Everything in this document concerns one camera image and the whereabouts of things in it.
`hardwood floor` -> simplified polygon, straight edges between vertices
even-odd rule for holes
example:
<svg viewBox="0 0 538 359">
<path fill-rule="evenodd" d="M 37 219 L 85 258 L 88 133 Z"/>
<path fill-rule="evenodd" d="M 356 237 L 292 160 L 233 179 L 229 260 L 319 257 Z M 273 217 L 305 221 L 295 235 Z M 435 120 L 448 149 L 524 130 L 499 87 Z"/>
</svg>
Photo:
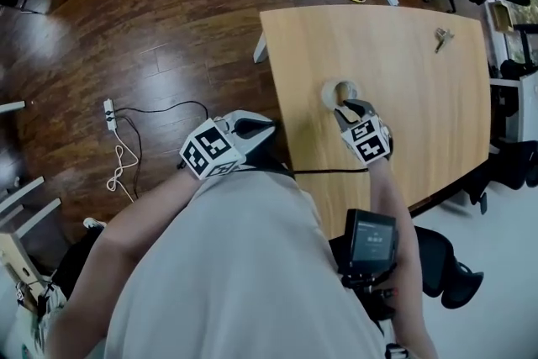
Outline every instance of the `hardwood floor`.
<svg viewBox="0 0 538 359">
<path fill-rule="evenodd" d="M 50 0 L 46 16 L 5 10 L 3 85 L 11 99 L 28 104 L 17 113 L 17 126 L 29 175 L 45 176 L 50 193 L 61 197 L 67 234 L 79 235 L 85 217 L 111 219 L 129 203 L 120 191 L 105 188 L 116 167 L 116 140 L 107 131 L 104 99 L 112 98 L 116 108 L 144 109 L 196 99 L 212 115 L 243 108 L 278 119 L 269 63 L 255 65 L 251 59 L 261 32 L 259 12 L 345 2 Z M 203 111 L 186 105 L 129 116 L 142 135 L 144 192 L 175 171 L 177 150 Z M 137 148 L 135 134 L 121 120 L 119 133 Z M 129 190 L 133 174 L 123 177 Z"/>
</svg>

